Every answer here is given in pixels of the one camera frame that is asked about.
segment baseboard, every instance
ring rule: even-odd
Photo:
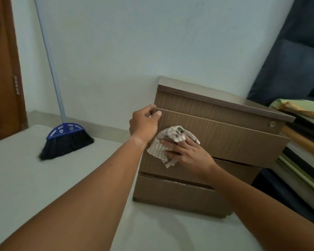
[[[60,115],[43,113],[37,110],[27,113],[29,127],[42,125],[54,128],[62,123]],[[92,137],[102,138],[114,142],[124,143],[130,137],[127,130],[103,126],[92,122],[82,121],[75,118],[68,118],[68,122],[78,123],[85,128],[87,133]]]

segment person's left hand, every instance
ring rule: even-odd
[[[148,105],[141,110],[135,111],[133,118],[129,121],[130,135],[138,138],[143,143],[148,143],[157,133],[157,124],[160,116],[162,116],[162,112],[158,111],[149,118],[154,107],[156,105]]]

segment person's left arm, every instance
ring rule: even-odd
[[[131,137],[91,174],[25,223],[2,250],[109,250],[144,148],[157,132],[155,105],[133,113]]]

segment wall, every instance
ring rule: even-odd
[[[159,75],[245,97],[293,0],[42,0],[67,116],[127,129]],[[27,110],[59,113],[32,0],[13,0]]]

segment person's right arm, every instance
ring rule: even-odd
[[[227,173],[190,138],[177,144],[161,141],[165,153],[204,178],[229,202],[265,250],[314,250],[314,224],[272,197]]]

